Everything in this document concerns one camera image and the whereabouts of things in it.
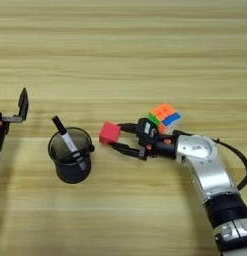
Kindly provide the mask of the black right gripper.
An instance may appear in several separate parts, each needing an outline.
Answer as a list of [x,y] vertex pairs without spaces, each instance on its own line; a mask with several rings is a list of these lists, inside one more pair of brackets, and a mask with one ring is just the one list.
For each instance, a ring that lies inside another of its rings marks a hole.
[[[135,123],[121,123],[119,127],[127,133],[135,133],[137,129]],[[141,160],[146,160],[148,157],[155,158],[157,156],[175,159],[177,139],[177,135],[155,134],[153,137],[138,135],[140,150],[122,143],[110,143],[110,146],[121,154]]]

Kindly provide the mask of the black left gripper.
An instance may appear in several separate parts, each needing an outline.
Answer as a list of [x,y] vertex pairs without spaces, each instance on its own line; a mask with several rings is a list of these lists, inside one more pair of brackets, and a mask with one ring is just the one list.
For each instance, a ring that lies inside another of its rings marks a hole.
[[14,115],[13,117],[3,117],[0,112],[0,152],[2,151],[3,143],[5,136],[9,132],[9,126],[11,123],[22,123],[27,119],[28,109],[29,109],[29,100],[27,89],[23,88],[19,101],[18,101],[19,113],[18,116]]

